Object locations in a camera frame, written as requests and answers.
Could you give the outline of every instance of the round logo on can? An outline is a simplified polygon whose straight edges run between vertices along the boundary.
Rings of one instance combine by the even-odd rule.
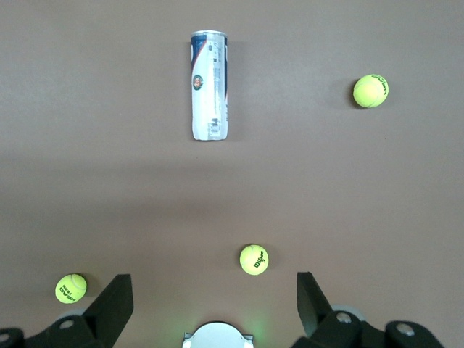
[[[195,75],[192,81],[195,91],[198,91],[203,86],[203,78],[200,75]]]

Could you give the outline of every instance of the tennis ball can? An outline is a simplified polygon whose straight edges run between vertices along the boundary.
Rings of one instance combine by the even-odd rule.
[[[227,35],[215,30],[191,34],[192,131],[200,141],[227,138]]]

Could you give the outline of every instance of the tennis ball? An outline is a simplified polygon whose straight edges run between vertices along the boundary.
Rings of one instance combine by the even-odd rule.
[[[257,276],[269,266],[268,253],[260,245],[249,245],[241,251],[240,265],[248,274]]]
[[[74,303],[83,298],[87,290],[86,280],[78,274],[68,274],[55,288],[57,299],[63,303]]]
[[[377,107],[388,95],[389,85],[380,75],[366,75],[353,88],[353,97],[361,107]]]

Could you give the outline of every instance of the gray floor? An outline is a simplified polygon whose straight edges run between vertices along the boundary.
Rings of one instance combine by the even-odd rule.
[[[0,327],[27,336],[118,273],[116,347],[224,320],[256,348],[303,335],[298,271],[378,328],[464,341],[461,1],[5,1]],[[229,36],[226,141],[191,135],[190,33]],[[349,95],[389,82],[380,107]],[[240,248],[265,246],[245,274]],[[88,296],[60,304],[65,274]]]

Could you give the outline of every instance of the can rim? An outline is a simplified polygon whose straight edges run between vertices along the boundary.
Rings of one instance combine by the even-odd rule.
[[[198,36],[198,35],[202,35],[202,34],[217,34],[217,35],[221,35],[221,36],[224,36],[225,38],[227,38],[226,33],[223,33],[222,31],[216,31],[216,30],[198,30],[198,31],[194,31],[191,34],[191,37],[193,38],[194,36]]]

